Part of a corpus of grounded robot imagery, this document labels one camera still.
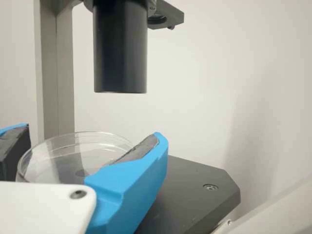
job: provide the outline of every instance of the blue holder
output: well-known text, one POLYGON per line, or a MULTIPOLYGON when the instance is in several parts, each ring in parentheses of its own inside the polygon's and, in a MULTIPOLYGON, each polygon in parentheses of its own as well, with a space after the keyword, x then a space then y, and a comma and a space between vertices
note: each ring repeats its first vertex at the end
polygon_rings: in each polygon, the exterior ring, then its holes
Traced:
POLYGON ((20 124, 13 125, 13 126, 10 126, 10 127, 2 128, 2 129, 0 129, 0 136, 2 136, 3 134, 5 134, 7 131, 9 131, 11 129, 23 128, 23 127, 26 127, 26 126, 27 126, 27 123, 20 123, 20 124))
POLYGON ((103 167, 85 178, 85 185, 97 193, 87 234, 135 232, 167 173, 168 141, 160 133, 154 136, 158 144, 143 158, 103 167))

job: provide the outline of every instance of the blue 3d printed part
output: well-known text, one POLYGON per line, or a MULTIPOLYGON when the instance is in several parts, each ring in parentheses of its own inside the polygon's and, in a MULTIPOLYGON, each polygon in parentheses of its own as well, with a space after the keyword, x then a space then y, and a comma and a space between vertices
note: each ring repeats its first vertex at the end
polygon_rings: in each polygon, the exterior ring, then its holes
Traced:
POLYGON ((85 178, 97 193, 87 234, 132 234, 166 177, 168 141, 154 133, 114 164, 85 178))

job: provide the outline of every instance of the microscope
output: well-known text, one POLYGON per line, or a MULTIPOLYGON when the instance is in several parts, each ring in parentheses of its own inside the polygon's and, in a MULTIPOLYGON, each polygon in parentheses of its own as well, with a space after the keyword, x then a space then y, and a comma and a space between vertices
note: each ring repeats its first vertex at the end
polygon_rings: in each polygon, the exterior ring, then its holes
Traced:
MULTIPOLYGON (((184 22, 184 13, 164 0, 41 0, 40 3, 55 16, 80 3, 92 12, 97 93, 146 93, 148 28, 174 30, 184 22)), ((45 152, 49 157, 53 151, 85 143, 94 134, 68 133, 30 148, 28 124, 0 131, 3 233, 250 233, 252 224, 263 221, 274 209, 267 204, 236 223, 222 222, 240 203, 239 187, 222 169, 169 156, 168 141, 160 133, 126 148, 118 158, 99 165, 92 175, 79 171, 82 175, 79 180, 77 173, 64 176, 61 172, 62 163, 68 161, 56 162, 61 184, 32 183, 31 175, 26 176, 25 170, 34 156, 45 152)), ((99 137, 122 140, 106 134, 99 137)), ((81 156, 76 148, 73 152, 76 158, 81 156)), ((296 190, 296 197, 303 196, 311 187, 311 183, 304 181, 296 190)), ((276 200, 274 204, 279 211, 274 214, 280 215, 291 201, 289 194, 276 200)), ((307 208, 300 206, 301 212, 307 208)), ((308 219, 302 219, 299 226, 308 224, 308 219)))

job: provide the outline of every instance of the petri dish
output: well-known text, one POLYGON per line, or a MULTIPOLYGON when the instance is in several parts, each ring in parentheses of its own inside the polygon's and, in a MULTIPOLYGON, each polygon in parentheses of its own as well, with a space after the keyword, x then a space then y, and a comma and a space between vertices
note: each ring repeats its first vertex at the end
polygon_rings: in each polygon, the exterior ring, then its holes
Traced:
POLYGON ((132 149, 127 139, 104 132, 77 132, 45 140, 19 160, 16 181, 84 184, 96 173, 132 149))

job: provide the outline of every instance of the white plastic part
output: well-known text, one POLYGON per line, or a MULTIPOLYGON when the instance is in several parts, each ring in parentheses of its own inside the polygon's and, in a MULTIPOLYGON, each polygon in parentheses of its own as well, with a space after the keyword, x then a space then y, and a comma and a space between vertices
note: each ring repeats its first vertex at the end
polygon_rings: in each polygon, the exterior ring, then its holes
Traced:
POLYGON ((312 176, 214 234, 312 234, 312 176))
POLYGON ((0 233, 82 234, 95 205, 85 185, 0 182, 0 233), (86 194, 72 199, 75 191, 86 194))

